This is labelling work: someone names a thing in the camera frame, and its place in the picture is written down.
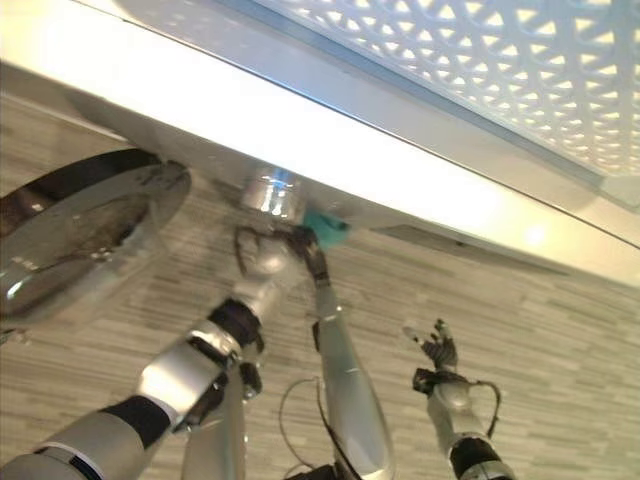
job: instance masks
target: wire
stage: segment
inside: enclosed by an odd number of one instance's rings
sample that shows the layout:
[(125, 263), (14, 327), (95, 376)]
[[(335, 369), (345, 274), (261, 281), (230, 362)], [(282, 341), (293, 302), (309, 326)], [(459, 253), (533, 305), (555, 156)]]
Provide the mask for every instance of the wire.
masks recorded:
[(324, 413), (324, 409), (322, 408), (322, 402), (320, 401), (320, 381), (317, 378), (316, 378), (316, 402), (318, 403), (318, 410), (320, 411), (320, 417), (322, 418), (322, 423), (324, 424), (324, 428), (327, 430), (327, 433), (329, 434), (329, 437), (333, 442), (333, 446), (335, 447), (335, 449), (338, 451), (338, 453), (344, 460), (344, 463), (346, 464), (347, 469), (349, 470), (351, 475), (353, 475), (353, 478), (355, 478), (356, 480), (362, 480), (362, 477), (360, 477), (360, 474), (353, 467), (353, 465), (349, 461), (349, 457), (347, 457), (347, 454), (342, 449), (342, 446), (340, 445), (340, 441), (338, 439), (338, 435), (336, 434), (336, 432), (333, 431), (333, 428), (331, 428), (331, 425), (329, 425), (329, 422), (327, 421), (327, 417)]
[(289, 394), (297, 386), (302, 385), (303, 383), (308, 383), (308, 382), (319, 382), (319, 380), (318, 380), (318, 377), (314, 377), (314, 378), (303, 378), (301, 380), (296, 380), (295, 382), (293, 382), (291, 385), (289, 385), (287, 390), (282, 395), (282, 399), (280, 400), (280, 407), (278, 408), (278, 426), (280, 427), (280, 433), (282, 434), (282, 439), (284, 440), (284, 443), (287, 445), (287, 448), (289, 449), (291, 454), (294, 457), (296, 457), (296, 459), (299, 462), (298, 465), (295, 465), (294, 467), (289, 469), (287, 474), (289, 472), (291, 472), (291, 470), (293, 470), (295, 467), (300, 466), (300, 465), (304, 465), (305, 467), (309, 467), (311, 469), (316, 468), (316, 466), (314, 464), (312, 464), (311, 462), (307, 462), (300, 455), (298, 455), (298, 452), (296, 452), (295, 448), (293, 448), (293, 445), (291, 444), (291, 442), (289, 441), (289, 438), (287, 437), (287, 432), (284, 429), (284, 422), (283, 422), (284, 406), (285, 406), (285, 403), (287, 401), (287, 398), (289, 397)]
[(500, 404), (502, 403), (502, 393), (500, 392), (500, 388), (493, 382), (488, 382), (486, 380), (477, 380), (475, 382), (470, 382), (471, 385), (478, 387), (489, 387), (493, 390), (493, 394), (496, 397), (496, 406), (493, 409), (493, 417), (491, 417), (491, 424), (489, 425), (489, 429), (487, 430), (487, 437), (491, 438), (493, 436), (493, 431), (496, 428), (496, 423), (498, 423), (498, 411), (500, 410)]

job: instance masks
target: white perforated panel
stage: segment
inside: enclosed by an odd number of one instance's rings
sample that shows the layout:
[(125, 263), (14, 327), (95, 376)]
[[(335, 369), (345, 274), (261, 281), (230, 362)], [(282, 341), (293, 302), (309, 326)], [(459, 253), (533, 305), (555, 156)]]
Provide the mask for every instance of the white perforated panel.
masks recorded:
[(609, 175), (640, 175), (640, 0), (257, 0)]

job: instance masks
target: teal object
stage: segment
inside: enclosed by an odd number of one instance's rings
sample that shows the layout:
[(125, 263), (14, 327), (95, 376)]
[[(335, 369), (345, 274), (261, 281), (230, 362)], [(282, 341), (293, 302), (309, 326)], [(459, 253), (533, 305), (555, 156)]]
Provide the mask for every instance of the teal object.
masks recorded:
[(349, 225), (337, 217), (307, 210), (302, 224), (314, 231), (318, 237), (318, 245), (322, 250), (327, 250), (346, 240), (349, 233)]

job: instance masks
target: black joint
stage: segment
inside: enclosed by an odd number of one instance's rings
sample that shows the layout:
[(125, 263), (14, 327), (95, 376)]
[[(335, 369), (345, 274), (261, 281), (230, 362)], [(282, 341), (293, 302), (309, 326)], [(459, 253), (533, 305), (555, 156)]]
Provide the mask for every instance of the black joint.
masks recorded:
[(288, 477), (286, 480), (339, 480), (339, 477), (332, 465), (322, 465), (310, 472), (298, 473), (293, 477)]
[(456, 478), (474, 465), (484, 462), (501, 461), (493, 447), (480, 438), (463, 438), (451, 450), (449, 456)]
[(224, 400), (224, 387), (226, 387), (228, 383), (229, 379), (224, 373), (216, 378), (215, 382), (209, 385), (209, 388), (207, 388), (196, 404), (189, 410), (183, 424), (189, 426), (200, 425), (204, 418), (222, 403)]
[(264, 352), (264, 347), (264, 338), (262, 338), (262, 335), (258, 333), (258, 337), (256, 338), (256, 351), (258, 352), (258, 354)]
[(69, 460), (69, 465), (80, 472), (80, 474), (87, 480), (102, 480), (102, 477), (98, 475), (98, 472), (96, 472), (91, 465), (80, 457), (74, 456)]
[(242, 348), (258, 338), (260, 321), (242, 302), (227, 299), (208, 318), (235, 338)]
[(187, 343), (218, 365), (227, 365), (228, 359), (200, 337), (191, 337)]
[(315, 322), (312, 326), (311, 326), (311, 332), (313, 333), (313, 343), (316, 346), (316, 352), (320, 352), (320, 323), (319, 322)]
[(413, 389), (416, 392), (424, 393), (427, 397), (430, 397), (437, 384), (434, 376), (435, 374), (431, 370), (417, 368), (416, 373), (413, 375)]
[(146, 397), (135, 395), (103, 410), (127, 422), (142, 440), (145, 450), (169, 428), (169, 416)]
[(245, 398), (256, 397), (262, 392), (262, 379), (253, 363), (242, 363), (240, 365), (240, 378), (244, 385)]

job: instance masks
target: gray floor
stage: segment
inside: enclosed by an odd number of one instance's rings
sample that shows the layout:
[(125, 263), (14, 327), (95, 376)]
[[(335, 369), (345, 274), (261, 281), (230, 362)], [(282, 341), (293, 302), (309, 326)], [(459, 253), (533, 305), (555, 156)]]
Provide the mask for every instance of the gray floor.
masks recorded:
[[(120, 148), (117, 140), (2, 102), (3, 195), (73, 160)], [(90, 314), (71, 311), (0, 349), (0, 463), (56, 429), (127, 395), (140, 369), (219, 302), (239, 276), (230, 234), (238, 212), (207, 179), (163, 232), (155, 270)], [(424, 358), (401, 333), (446, 319), (461, 373), (504, 392), (495, 444), (520, 478), (630, 479), (640, 475), (640, 294), (620, 287), (481, 265), (371, 232), (331, 251), (351, 332), (370, 371), (395, 444), (400, 480), (453, 478), (437, 451), (426, 401), (411, 390)], [(282, 478), (296, 461), (277, 428), (290, 382), (319, 374), (309, 286), (265, 327), (265, 390), (247, 408), (249, 479)], [(489, 416), (491, 396), (476, 393)], [(317, 464), (331, 449), (310, 384), (297, 389), (285, 427)], [(171, 438), (145, 479), (179, 478), (184, 438)]]

